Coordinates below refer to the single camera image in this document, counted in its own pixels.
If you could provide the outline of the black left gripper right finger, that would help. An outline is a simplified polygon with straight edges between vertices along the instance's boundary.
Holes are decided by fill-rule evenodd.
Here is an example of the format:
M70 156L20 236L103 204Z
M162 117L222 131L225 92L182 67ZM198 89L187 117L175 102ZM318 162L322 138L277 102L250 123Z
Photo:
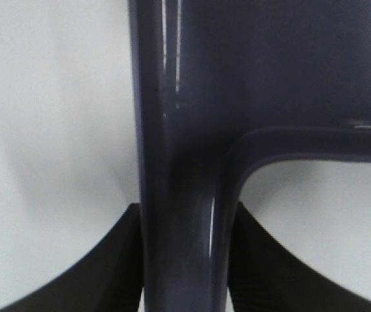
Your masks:
M371 301L317 273L237 205L228 288L235 311L371 311Z

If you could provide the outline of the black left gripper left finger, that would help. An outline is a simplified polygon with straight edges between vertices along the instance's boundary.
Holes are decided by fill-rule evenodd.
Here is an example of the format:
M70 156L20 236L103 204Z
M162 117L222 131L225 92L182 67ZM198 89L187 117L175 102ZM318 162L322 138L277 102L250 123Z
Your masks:
M1 311L138 311L143 277L140 206L67 271Z

